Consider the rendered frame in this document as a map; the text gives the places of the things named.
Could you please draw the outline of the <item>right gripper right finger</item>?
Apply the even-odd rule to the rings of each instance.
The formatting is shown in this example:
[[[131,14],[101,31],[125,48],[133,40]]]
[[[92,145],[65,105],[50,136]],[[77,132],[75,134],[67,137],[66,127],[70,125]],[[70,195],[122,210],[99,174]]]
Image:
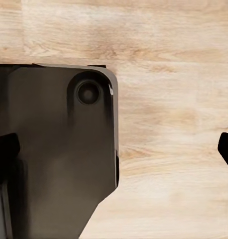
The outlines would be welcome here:
[[[218,151],[228,164],[228,133],[223,132],[220,136],[219,143],[218,143]]]

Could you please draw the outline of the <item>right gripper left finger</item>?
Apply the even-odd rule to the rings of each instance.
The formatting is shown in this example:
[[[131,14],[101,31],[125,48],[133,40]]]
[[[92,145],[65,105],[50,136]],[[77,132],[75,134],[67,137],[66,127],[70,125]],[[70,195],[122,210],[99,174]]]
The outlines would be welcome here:
[[[15,132],[0,136],[0,184],[20,152],[20,144]]]

